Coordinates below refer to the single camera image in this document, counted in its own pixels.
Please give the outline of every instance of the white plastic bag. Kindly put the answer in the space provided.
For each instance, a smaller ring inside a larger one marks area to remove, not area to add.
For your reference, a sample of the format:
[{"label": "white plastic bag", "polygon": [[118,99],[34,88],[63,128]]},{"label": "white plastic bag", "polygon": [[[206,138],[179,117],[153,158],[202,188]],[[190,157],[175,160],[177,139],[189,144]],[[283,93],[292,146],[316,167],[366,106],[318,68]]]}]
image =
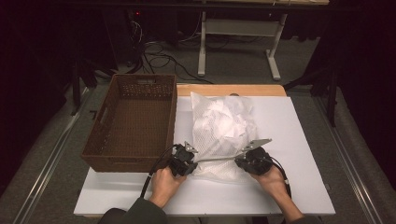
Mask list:
[{"label": "white plastic bag", "polygon": [[[257,138],[250,115],[250,99],[240,96],[206,98],[191,93],[193,146],[198,153],[194,161],[229,158],[239,155],[243,147]],[[198,162],[194,176],[222,182],[243,183],[251,177],[233,160]]]}]

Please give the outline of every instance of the cable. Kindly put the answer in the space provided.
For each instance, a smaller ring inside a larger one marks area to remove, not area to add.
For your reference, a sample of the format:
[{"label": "cable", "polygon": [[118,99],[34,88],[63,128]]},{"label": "cable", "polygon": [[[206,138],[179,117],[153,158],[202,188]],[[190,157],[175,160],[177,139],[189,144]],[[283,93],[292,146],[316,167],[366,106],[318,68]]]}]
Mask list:
[{"label": "cable", "polygon": [[167,148],[163,154],[158,158],[158,160],[155,161],[154,165],[151,167],[150,172],[148,173],[148,177],[146,179],[145,185],[142,188],[142,193],[140,194],[140,198],[144,198],[145,194],[146,194],[146,190],[148,189],[149,186],[149,181],[151,180],[154,172],[155,172],[155,168],[157,167],[158,163],[163,159],[163,157],[165,156],[165,154],[172,149],[173,147],[175,147],[176,145],[172,145],[171,147]]},{"label": "cable", "polygon": [[[208,80],[206,80],[206,79],[199,78],[199,77],[196,77],[196,76],[193,76],[192,74],[190,74],[189,71],[187,70],[187,68],[186,68],[185,66],[183,66],[181,63],[179,63],[173,56],[163,53],[163,46],[162,46],[160,43],[158,43],[158,42],[155,42],[155,43],[151,42],[149,45],[147,45],[147,47],[145,48],[145,51],[146,51],[149,47],[154,46],[154,45],[155,45],[155,46],[160,46],[161,49],[158,50],[158,51],[156,51],[156,52],[154,52],[154,53],[147,53],[147,52],[145,52],[146,55],[150,55],[150,56],[153,57],[153,58],[151,58],[150,60],[148,60],[148,65],[149,65],[151,68],[162,68],[162,67],[165,67],[166,65],[168,65],[170,62],[172,62],[172,63],[175,64],[175,66],[174,66],[175,74],[176,74],[177,77],[179,77],[180,79],[182,79],[182,80],[188,80],[188,81],[200,81],[200,82],[204,82],[204,83],[208,83],[208,84],[213,84],[213,82],[211,82],[211,81],[208,81]],[[153,65],[153,62],[154,62],[155,60],[159,60],[159,59],[165,59],[166,61],[165,61],[165,63],[163,63],[163,64],[161,64],[161,65]],[[192,78],[184,78],[184,77],[181,77],[181,76],[177,73],[177,67],[178,67],[178,66],[181,67],[181,68],[184,70],[184,72],[185,72],[189,77],[192,77]]]},{"label": "cable", "polygon": [[131,36],[131,39],[133,40],[133,42],[134,42],[134,37],[135,37],[135,35],[136,35],[136,31],[137,31],[137,28],[139,28],[139,33],[140,33],[140,36],[139,36],[139,41],[137,42],[137,44],[139,44],[141,41],[142,41],[142,37],[143,37],[143,29],[142,29],[142,27],[140,26],[140,24],[139,23],[137,23],[136,21],[131,21],[131,25],[134,25],[134,35],[133,36]]},{"label": "cable", "polygon": [[143,53],[143,56],[145,57],[145,60],[146,60],[146,62],[148,63],[148,66],[149,66],[149,68],[150,68],[150,70],[151,70],[151,73],[152,73],[152,74],[155,74],[154,69],[152,69],[152,66],[151,66],[151,64],[149,63],[148,57],[146,56],[146,53],[145,53],[145,52]]},{"label": "cable", "polygon": [[209,49],[223,49],[226,47],[228,44],[231,43],[239,43],[239,44],[249,44],[249,43],[254,43],[261,41],[262,39],[265,38],[265,36],[253,36],[252,39],[249,40],[242,40],[241,37],[246,38],[246,37],[251,37],[251,36],[241,36],[241,35],[207,35],[208,39],[212,39],[214,42],[224,42],[221,46],[219,47],[211,47],[208,45],[208,41],[206,41],[206,47]]},{"label": "cable", "polygon": [[192,32],[192,35],[190,37],[186,38],[186,39],[179,40],[178,41],[179,43],[186,42],[186,41],[192,40],[192,39],[200,36],[200,35],[197,35],[197,31],[198,31],[198,28],[199,28],[199,24],[201,24],[201,19],[202,19],[202,13],[199,14],[198,22],[197,22],[197,25],[195,26],[194,32]]},{"label": "cable", "polygon": [[274,157],[271,157],[271,156],[270,156],[270,158],[271,158],[272,161],[267,160],[267,159],[265,159],[265,160],[268,161],[268,162],[270,162],[270,163],[272,163],[272,164],[280,171],[280,173],[281,173],[282,176],[283,176],[283,180],[285,181],[286,191],[288,192],[289,197],[291,197],[290,183],[289,183],[288,177],[286,176],[285,169],[283,169],[283,167],[282,167],[282,165],[280,164],[280,162],[277,161]]}]

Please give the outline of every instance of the black device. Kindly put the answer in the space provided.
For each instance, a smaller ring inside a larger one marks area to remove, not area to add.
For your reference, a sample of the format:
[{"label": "black device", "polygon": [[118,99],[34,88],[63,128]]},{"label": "black device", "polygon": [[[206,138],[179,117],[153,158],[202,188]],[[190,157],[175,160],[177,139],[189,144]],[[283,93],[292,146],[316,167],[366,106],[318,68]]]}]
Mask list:
[{"label": "black device", "polygon": [[185,147],[178,144],[176,145],[176,152],[172,155],[169,161],[169,167],[172,170],[172,174],[176,175],[189,175],[195,170],[198,163],[194,163],[192,159],[194,154],[186,150]]},{"label": "black device", "polygon": [[238,167],[253,175],[267,173],[274,164],[268,152],[262,147],[250,150],[243,158],[235,158],[234,161]]}]

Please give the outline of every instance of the right hand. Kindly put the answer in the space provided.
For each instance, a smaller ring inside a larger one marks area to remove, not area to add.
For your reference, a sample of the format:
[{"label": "right hand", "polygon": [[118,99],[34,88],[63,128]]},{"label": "right hand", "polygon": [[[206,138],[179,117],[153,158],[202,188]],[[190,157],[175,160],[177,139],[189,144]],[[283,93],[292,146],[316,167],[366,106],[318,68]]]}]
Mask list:
[{"label": "right hand", "polygon": [[282,173],[274,165],[270,170],[263,175],[253,175],[251,177],[255,178],[262,189],[264,189],[272,197],[284,196],[288,194],[286,191],[285,180],[283,179]]},{"label": "right hand", "polygon": [[159,169],[152,177],[152,195],[149,201],[163,208],[186,179],[186,175],[174,177],[168,166],[164,169]]}]

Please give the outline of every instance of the finger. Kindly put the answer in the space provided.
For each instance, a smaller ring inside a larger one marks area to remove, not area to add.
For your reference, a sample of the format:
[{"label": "finger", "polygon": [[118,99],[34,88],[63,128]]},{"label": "finger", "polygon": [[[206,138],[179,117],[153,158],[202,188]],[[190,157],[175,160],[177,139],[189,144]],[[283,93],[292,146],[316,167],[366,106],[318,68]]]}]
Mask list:
[{"label": "finger", "polygon": [[171,170],[171,168],[169,168],[169,166],[166,166],[165,168],[163,168],[163,171],[164,171],[167,175],[173,175],[173,174],[172,174],[172,170]]},{"label": "finger", "polygon": [[280,170],[274,165],[271,166],[270,171],[274,171],[274,172],[280,173]]},{"label": "finger", "polygon": [[155,172],[155,175],[160,175],[163,172],[163,169],[158,169],[157,172]]},{"label": "finger", "polygon": [[256,180],[259,179],[259,176],[258,176],[258,175],[254,175],[254,174],[251,174],[251,173],[249,173],[249,174],[250,174],[250,176],[253,177],[254,179],[256,179]]},{"label": "finger", "polygon": [[186,176],[186,175],[182,175],[182,176],[180,176],[180,177],[177,178],[177,182],[181,184],[181,183],[183,183],[186,179],[187,179],[187,176]]}]

